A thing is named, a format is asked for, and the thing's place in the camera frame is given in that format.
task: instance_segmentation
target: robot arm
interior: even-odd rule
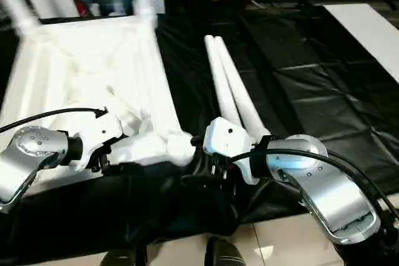
[[[27,126],[16,132],[0,153],[1,212],[7,213],[15,205],[39,170],[61,164],[67,156],[69,143],[73,141],[69,141],[65,133],[38,126]]]
[[[203,145],[205,152],[225,157],[247,153],[254,147],[245,129],[223,118],[211,122]],[[284,140],[270,140],[265,136],[255,151],[270,149],[301,150],[327,157],[325,146],[308,135],[294,135]],[[331,164],[292,154],[271,154],[257,163],[249,158],[234,163],[247,184],[257,184],[259,178],[271,175],[277,181],[296,186],[302,194],[301,204],[335,244],[357,244],[380,229],[381,220],[364,193]]]
[[[105,142],[121,136],[120,122],[110,113],[96,118],[74,137],[39,126],[21,128],[0,153],[0,212],[10,211],[38,171],[58,165],[81,171]]]

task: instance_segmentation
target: table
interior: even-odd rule
[[[323,7],[159,17],[156,31],[178,118],[203,135],[219,115],[203,37],[221,35],[267,128],[307,133],[354,160],[387,193],[399,191],[399,86]],[[25,198],[0,215],[0,261],[34,263],[132,248],[305,212],[295,189],[237,181],[236,196],[181,177],[209,173],[198,151],[185,169],[123,167]]]

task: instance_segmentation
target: tile floor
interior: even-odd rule
[[[399,206],[399,195],[389,197]],[[150,266],[203,266],[206,243],[203,234],[148,247]],[[344,263],[310,215],[300,215],[241,226],[227,237],[248,266],[341,266]],[[105,253],[40,266],[99,266]]]

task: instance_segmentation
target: white tube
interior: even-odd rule
[[[263,125],[223,39],[215,37],[214,41],[244,127],[257,142],[260,142],[262,136],[270,135],[270,132]]]
[[[233,95],[231,94],[229,82],[217,52],[214,37],[205,36],[205,45],[222,117],[237,126],[242,126]]]
[[[9,11],[13,26],[16,28],[20,36],[28,35],[28,33],[39,27],[39,21],[31,14],[25,5],[24,0],[0,0]]]

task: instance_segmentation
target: black wire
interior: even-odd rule
[[[360,174],[362,174],[362,176],[373,186],[373,188],[376,190],[376,192],[379,194],[379,196],[382,198],[382,200],[385,202],[385,204],[387,204],[387,206],[388,206],[389,210],[391,210],[392,214],[397,219],[399,219],[399,213],[398,213],[397,209],[395,208],[395,206],[387,198],[387,196],[384,194],[384,192],[377,186],[377,184],[375,184],[375,182],[369,176],[367,176],[367,174],[361,168],[359,168],[353,161],[349,160],[346,157],[343,157],[341,154],[338,154],[331,150],[327,150],[327,152],[329,155],[334,156],[338,159],[341,159],[342,161],[345,161],[347,164],[351,165],[351,167],[356,169]]]
[[[296,156],[303,156],[303,157],[309,157],[313,158],[319,161],[323,161],[325,163],[329,163],[332,166],[335,166],[338,168],[340,171],[343,173],[347,174],[350,178],[352,178],[355,183],[358,185],[358,187],[363,191],[363,193],[367,196],[368,200],[372,203],[373,207],[377,211],[378,215],[380,216],[381,220],[383,222],[386,222],[385,225],[388,227],[390,224],[388,221],[385,220],[383,216],[383,209],[381,208],[381,205],[378,203],[378,201],[375,199],[373,196],[372,192],[370,192],[368,186],[363,183],[361,179],[359,179],[358,174],[351,171],[350,168],[346,167],[342,163],[339,163],[338,161],[331,159],[326,156],[322,156],[319,154],[307,152],[307,151],[300,151],[300,150],[293,150],[293,149],[268,149],[268,150],[263,150],[263,151],[252,151],[252,152],[247,152],[243,153],[237,156],[233,156],[231,158],[227,158],[228,163],[234,163],[235,161],[245,159],[245,158],[250,158],[250,157],[255,157],[255,156],[267,156],[267,155],[272,155],[272,154],[289,154],[289,155],[296,155]]]
[[[15,121],[14,123],[1,127],[0,133],[21,126],[23,124],[29,123],[31,121],[38,120],[40,118],[45,118],[51,115],[59,115],[61,113],[67,113],[67,112],[94,112],[98,116],[104,114],[105,110],[94,109],[94,108],[65,108],[65,109],[52,110],[51,112],[44,112],[38,115],[30,116],[29,118],[24,118],[23,120]]]

